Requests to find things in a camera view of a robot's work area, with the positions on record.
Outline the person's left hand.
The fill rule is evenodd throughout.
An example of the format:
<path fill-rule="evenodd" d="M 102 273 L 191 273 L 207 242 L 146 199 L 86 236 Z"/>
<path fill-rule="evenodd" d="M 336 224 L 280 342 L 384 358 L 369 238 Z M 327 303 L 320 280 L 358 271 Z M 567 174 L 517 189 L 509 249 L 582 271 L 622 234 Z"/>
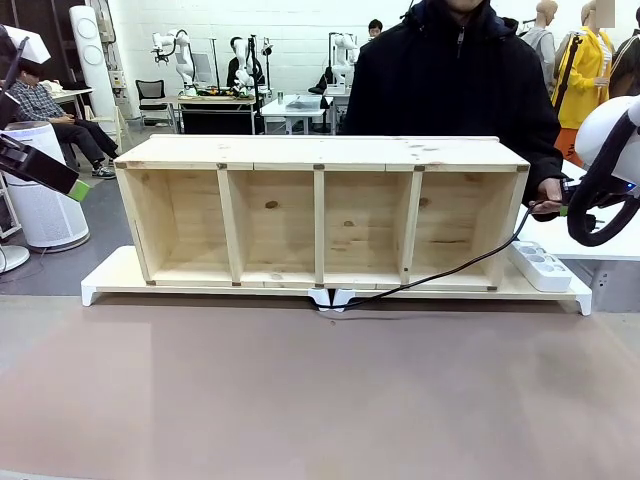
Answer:
<path fill-rule="evenodd" d="M 561 203 L 563 201 L 562 181 L 556 178 L 543 180 L 537 187 L 537 200 Z"/>

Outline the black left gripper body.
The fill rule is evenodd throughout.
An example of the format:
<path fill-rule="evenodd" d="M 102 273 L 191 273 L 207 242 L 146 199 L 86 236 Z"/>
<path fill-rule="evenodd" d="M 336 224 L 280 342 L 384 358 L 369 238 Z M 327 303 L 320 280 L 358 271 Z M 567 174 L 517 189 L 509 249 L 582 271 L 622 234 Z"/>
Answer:
<path fill-rule="evenodd" d="M 3 91 L 0 97 L 0 129 L 5 129 L 15 119 L 20 102 L 10 93 Z"/>

